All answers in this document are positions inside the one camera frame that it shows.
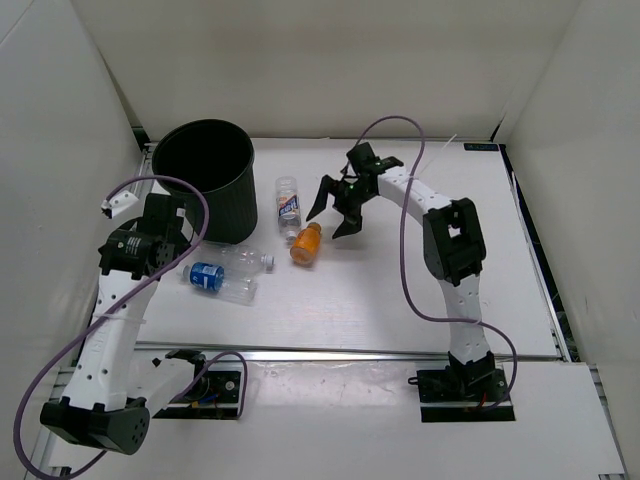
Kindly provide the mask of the white label clear bottle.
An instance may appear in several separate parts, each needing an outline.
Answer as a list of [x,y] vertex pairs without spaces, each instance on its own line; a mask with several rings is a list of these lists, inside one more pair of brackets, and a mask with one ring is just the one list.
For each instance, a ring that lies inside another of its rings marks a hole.
[[287,242],[293,242],[302,224],[296,179],[291,176],[280,177],[275,187],[279,231]]

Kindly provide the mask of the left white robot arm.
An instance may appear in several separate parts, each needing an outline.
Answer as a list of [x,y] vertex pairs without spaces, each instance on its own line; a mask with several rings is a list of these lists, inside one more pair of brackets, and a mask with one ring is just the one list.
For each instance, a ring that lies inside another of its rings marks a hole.
[[117,229],[100,248],[94,315],[105,322],[84,342],[60,399],[47,402],[40,422],[65,441],[126,455],[141,447],[151,418],[180,392],[206,395],[210,377],[185,360],[133,360],[146,308],[157,286],[125,295],[187,250],[183,201],[149,194],[134,230]]

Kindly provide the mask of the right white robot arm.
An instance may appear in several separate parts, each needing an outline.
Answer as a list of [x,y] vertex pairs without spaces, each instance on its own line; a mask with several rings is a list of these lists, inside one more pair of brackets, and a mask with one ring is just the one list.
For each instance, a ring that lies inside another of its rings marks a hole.
[[367,142],[347,153],[352,174],[342,171],[337,180],[321,178],[316,199],[307,216],[325,210],[330,197],[343,216],[335,239],[362,230],[362,206],[382,197],[402,208],[422,226],[423,259],[438,281],[444,296],[446,316],[431,317],[432,323],[449,325],[449,387],[460,399],[484,394],[495,371],[495,357],[486,339],[479,300],[479,283],[486,246],[477,209],[468,198],[451,199],[423,184],[414,169],[390,156],[377,156]]

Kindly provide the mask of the orange plastic bottle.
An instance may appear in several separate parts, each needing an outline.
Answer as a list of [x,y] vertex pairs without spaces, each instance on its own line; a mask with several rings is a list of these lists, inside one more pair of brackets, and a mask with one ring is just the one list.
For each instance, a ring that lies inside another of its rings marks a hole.
[[290,256],[296,264],[308,266],[313,263],[319,251],[321,233],[322,227],[316,222],[300,231],[290,248]]

